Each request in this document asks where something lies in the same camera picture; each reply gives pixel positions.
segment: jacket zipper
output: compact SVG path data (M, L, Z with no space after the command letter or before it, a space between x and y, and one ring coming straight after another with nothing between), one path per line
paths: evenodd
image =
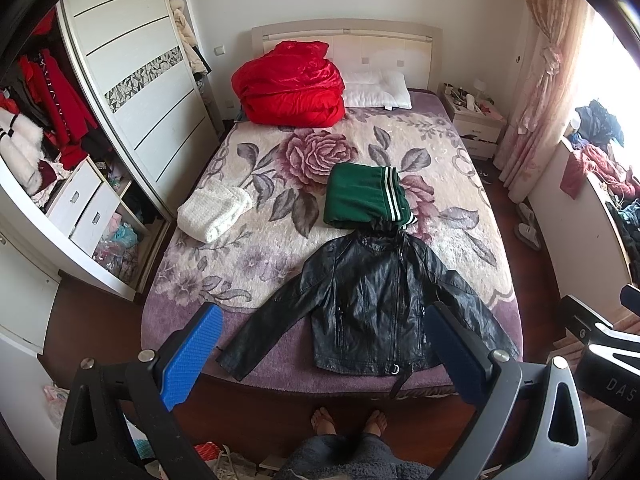
M398 328L398 310L400 308L400 273L402 269L402 248L404 247L404 243L400 245L400 251L398 253L398 272L396 272L396 312L393 317L393 328L392 328L392 339L391 339L391 361L393 364L396 364L396 346L398 338L398 334L396 334L396 330Z
M335 310L335 331L338 339L338 349L342 350L342 309L340 306L337 306Z
M427 343L427 335L424 333L424 305L420 306L420 334L419 336L422 338L422 342L424 344Z

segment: floral blanket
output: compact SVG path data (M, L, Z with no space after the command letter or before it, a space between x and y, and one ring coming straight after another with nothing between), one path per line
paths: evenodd
M176 230L142 321L143 348L158 348L203 301L225 311L223 347L319 246L346 231L322 222L334 164L395 166L412 212L409 232L428 243L492 309L522 349L511 273L491 206L455 128L436 96L412 92L412 110L349 108L328 129L238 123L198 186L215 178L242 187L255 206L218 240L203 244ZM204 372L233 381L212 358ZM243 384L310 394L388 392L389 378L342 376L313 366L308 320L289 330ZM405 393L451 391L442 366L418 372Z

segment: blue handle pad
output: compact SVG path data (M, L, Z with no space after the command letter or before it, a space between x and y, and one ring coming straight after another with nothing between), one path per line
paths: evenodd
M187 326L178 332L180 338L184 339L169 361L162 366L159 381L160 397L167 410L171 411L176 404L187 399L204 363L220 338L222 325L220 307L205 303Z
M476 408L484 406L492 369L485 344L463 328L444 304L427 307L424 331L462 400Z

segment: metal bolt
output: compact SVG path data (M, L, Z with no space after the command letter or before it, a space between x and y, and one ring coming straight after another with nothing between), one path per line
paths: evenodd
M559 355L554 357L551 362L554 364L556 368L560 368L561 370L564 370L565 368L569 367L569 363L566 361L566 359Z
M147 348L138 354L138 361L148 363L153 361L154 357L156 357L156 353L151 348Z
M88 370L89 368L93 368L95 364L95 360L93 357L85 357L80 361L80 367L82 370Z
M492 355L496 361L500 361L501 363L505 363L509 360L509 354L504 350L494 350Z

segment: bed headboard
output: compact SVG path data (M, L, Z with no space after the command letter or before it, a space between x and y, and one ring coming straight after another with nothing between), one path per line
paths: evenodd
M436 92L442 65L442 29L420 23L334 18L273 23L251 29L254 57L284 40L324 41L338 70L398 70L409 88Z

